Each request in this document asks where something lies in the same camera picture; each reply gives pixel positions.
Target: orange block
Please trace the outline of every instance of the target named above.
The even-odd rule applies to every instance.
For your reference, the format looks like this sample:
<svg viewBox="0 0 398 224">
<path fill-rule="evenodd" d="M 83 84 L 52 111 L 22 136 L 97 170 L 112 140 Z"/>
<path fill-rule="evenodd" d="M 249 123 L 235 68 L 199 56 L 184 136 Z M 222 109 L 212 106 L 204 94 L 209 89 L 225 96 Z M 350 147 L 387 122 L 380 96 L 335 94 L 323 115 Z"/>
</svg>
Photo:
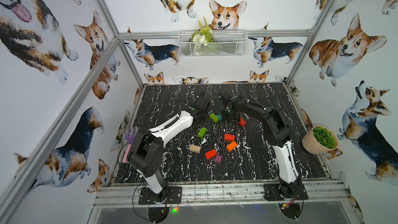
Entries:
<svg viewBox="0 0 398 224">
<path fill-rule="evenodd" d="M 207 160 L 217 156 L 217 151 L 216 150 L 211 150 L 210 152 L 206 152 L 206 158 Z"/>
<path fill-rule="evenodd" d="M 230 144 L 226 147 L 226 149 L 227 149 L 228 152 L 231 152 L 231 151 L 232 151 L 233 149 L 235 149 L 237 146 L 238 146 L 238 144 L 234 141 L 234 142 L 230 143 Z"/>
</svg>

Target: red block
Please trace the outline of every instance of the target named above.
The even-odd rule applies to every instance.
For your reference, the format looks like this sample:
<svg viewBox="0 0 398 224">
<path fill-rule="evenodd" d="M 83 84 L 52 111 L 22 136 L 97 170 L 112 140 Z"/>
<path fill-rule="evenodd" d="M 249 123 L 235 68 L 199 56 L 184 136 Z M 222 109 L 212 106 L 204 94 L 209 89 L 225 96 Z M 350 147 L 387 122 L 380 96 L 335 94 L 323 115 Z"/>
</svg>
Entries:
<svg viewBox="0 0 398 224">
<path fill-rule="evenodd" d="M 229 142 L 235 141 L 235 136 L 231 134 L 225 134 L 224 140 Z"/>
<path fill-rule="evenodd" d="M 216 150 L 211 150 L 210 152 L 206 152 L 206 158 L 207 160 L 217 156 L 217 151 Z"/>
<path fill-rule="evenodd" d="M 241 127 L 244 127 L 246 125 L 246 121 L 244 121 L 242 119 L 242 117 L 240 118 L 240 122 L 238 122 L 238 124 L 240 124 Z"/>
</svg>

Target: green succulent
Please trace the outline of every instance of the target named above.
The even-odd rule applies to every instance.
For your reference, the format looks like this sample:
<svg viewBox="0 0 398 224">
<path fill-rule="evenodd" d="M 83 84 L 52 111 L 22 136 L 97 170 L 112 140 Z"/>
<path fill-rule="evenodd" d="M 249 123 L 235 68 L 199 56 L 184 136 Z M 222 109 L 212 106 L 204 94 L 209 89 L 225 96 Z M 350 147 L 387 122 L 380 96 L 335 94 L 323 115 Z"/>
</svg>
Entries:
<svg viewBox="0 0 398 224">
<path fill-rule="evenodd" d="M 314 129 L 312 129 L 312 134 L 316 138 L 316 141 L 324 147 L 329 149 L 336 148 L 336 140 L 326 128 L 314 127 Z"/>
</svg>

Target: beige block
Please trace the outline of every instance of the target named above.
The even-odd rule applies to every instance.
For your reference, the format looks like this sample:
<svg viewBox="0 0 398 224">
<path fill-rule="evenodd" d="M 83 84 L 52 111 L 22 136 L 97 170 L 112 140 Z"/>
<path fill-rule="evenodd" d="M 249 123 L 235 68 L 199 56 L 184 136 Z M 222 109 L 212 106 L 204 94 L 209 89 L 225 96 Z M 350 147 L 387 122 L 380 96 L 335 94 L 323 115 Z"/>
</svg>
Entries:
<svg viewBox="0 0 398 224">
<path fill-rule="evenodd" d="M 189 147 L 189 150 L 191 152 L 200 153 L 200 146 L 194 146 L 193 144 L 191 144 L 191 146 Z"/>
</svg>

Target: potted plant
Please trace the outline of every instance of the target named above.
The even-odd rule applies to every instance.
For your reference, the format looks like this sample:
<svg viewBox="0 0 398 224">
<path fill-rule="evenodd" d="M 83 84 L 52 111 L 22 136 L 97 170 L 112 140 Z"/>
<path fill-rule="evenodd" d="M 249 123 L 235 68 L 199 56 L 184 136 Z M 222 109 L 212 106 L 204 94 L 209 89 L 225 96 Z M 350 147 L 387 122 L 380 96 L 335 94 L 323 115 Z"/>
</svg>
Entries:
<svg viewBox="0 0 398 224">
<path fill-rule="evenodd" d="M 338 140 L 329 128 L 317 125 L 303 137 L 302 145 L 312 154 L 321 154 L 336 149 L 339 146 Z"/>
</svg>

